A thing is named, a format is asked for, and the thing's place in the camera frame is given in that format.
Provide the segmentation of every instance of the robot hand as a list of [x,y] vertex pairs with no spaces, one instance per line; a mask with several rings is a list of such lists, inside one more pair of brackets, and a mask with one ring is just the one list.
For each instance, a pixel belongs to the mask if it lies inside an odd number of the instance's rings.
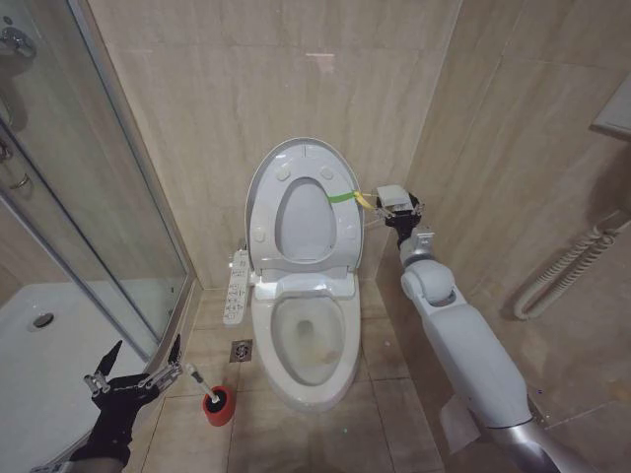
[[167,365],[153,374],[140,373],[106,380],[122,341],[101,359],[94,374],[84,376],[92,390],[92,401],[101,413],[86,445],[76,450],[70,460],[116,458],[123,465],[129,461],[131,429],[140,408],[156,399],[182,373],[179,363],[179,335],[169,354]]

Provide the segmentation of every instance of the tiled wall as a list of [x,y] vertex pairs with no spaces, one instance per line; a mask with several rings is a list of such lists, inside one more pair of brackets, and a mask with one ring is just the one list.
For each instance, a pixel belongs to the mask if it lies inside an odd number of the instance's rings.
[[[204,288],[223,287],[251,177],[296,136],[364,189],[404,182],[459,0],[91,0]],[[386,240],[372,229],[362,276]]]
[[[589,130],[631,70],[630,24],[628,1],[464,0],[407,179],[438,257],[516,360],[554,435],[607,472],[631,462],[631,236],[539,320],[515,321],[511,307],[631,187],[631,147]],[[397,287],[393,247],[378,283],[445,452],[437,415],[451,389]],[[456,455],[451,470],[474,471],[465,464],[486,448]]]
[[66,275],[0,202],[0,305],[33,283],[67,281]]
[[[115,277],[179,276],[172,243],[68,5],[8,3],[14,26],[37,47],[32,60],[3,62],[0,90],[14,136]],[[31,184],[11,193],[16,205],[82,278],[102,279],[101,264],[18,153],[0,180],[10,185],[25,172]]]

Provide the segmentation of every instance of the toilet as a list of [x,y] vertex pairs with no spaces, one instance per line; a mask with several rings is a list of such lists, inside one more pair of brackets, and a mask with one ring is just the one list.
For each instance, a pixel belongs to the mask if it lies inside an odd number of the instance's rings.
[[364,213],[353,198],[328,199],[357,189],[332,147],[296,138],[267,155],[247,193],[254,343],[272,389],[297,410],[330,409],[357,370]]

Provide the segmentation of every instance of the shower door handle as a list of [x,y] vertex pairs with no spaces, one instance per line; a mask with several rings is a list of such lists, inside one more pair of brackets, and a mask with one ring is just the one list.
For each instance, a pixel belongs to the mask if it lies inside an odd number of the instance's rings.
[[24,187],[25,185],[27,185],[30,180],[31,178],[29,177],[29,175],[24,173],[24,177],[22,178],[22,180],[16,184],[10,185],[9,188],[11,190],[19,189],[20,187]]

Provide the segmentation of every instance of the shower drain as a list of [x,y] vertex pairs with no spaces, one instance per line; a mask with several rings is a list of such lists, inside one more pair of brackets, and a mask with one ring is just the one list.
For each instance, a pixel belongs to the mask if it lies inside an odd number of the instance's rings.
[[55,318],[55,315],[52,312],[47,312],[47,313],[43,313],[42,315],[38,315],[33,321],[33,327],[34,328],[47,327],[48,325],[52,323],[52,320],[54,318]]
[[235,340],[230,351],[230,363],[249,362],[252,359],[252,341]]

